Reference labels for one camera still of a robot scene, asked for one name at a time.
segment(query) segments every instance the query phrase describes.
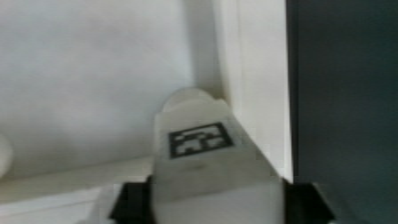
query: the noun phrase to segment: white wall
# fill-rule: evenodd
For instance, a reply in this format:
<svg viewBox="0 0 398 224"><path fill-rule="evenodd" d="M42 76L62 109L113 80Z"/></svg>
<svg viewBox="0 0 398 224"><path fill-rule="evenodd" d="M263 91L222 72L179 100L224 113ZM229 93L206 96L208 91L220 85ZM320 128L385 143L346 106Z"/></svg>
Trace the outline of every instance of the white wall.
<svg viewBox="0 0 398 224"><path fill-rule="evenodd" d="M222 77L236 117L291 180L286 3L215 0Z"/></svg>
<svg viewBox="0 0 398 224"><path fill-rule="evenodd" d="M211 1L0 2L0 132L10 177L151 153L186 86L220 95Z"/></svg>

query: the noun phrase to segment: white round object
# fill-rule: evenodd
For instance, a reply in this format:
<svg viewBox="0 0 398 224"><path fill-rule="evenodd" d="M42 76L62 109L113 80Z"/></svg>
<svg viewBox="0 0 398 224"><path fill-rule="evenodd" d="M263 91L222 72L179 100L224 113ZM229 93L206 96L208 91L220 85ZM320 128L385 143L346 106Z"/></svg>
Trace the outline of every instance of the white round object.
<svg viewBox="0 0 398 224"><path fill-rule="evenodd" d="M12 147L9 144L9 140L5 137L0 135L0 178L7 174L10 164L12 164Z"/></svg>

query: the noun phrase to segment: dark panel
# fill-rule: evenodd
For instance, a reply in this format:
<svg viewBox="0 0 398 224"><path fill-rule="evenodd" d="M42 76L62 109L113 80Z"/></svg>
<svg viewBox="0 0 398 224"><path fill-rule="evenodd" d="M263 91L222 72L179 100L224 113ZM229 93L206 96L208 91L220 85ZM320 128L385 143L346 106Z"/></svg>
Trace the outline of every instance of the dark panel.
<svg viewBox="0 0 398 224"><path fill-rule="evenodd" d="M398 1L293 1L296 182L330 183L369 223L398 223Z"/></svg>

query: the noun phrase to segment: gray wall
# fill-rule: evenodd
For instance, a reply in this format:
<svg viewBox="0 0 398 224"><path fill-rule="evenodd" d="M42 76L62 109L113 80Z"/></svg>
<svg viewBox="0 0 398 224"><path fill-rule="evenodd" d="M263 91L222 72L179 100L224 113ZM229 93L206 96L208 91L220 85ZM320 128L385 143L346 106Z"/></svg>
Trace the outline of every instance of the gray wall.
<svg viewBox="0 0 398 224"><path fill-rule="evenodd" d="M298 6L296 181L332 184L357 215L398 223L398 2Z"/></svg>
<svg viewBox="0 0 398 224"><path fill-rule="evenodd" d="M170 93L220 95L211 0L0 2L9 178L151 154Z"/></svg>

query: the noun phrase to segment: white pointed object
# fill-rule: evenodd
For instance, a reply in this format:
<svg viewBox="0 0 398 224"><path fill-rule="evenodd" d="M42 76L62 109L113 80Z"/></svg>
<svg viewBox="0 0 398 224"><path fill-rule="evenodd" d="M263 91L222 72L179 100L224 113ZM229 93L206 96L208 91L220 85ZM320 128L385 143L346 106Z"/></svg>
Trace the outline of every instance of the white pointed object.
<svg viewBox="0 0 398 224"><path fill-rule="evenodd" d="M154 125L153 209L160 224L282 224L282 178L229 106L176 92Z"/></svg>

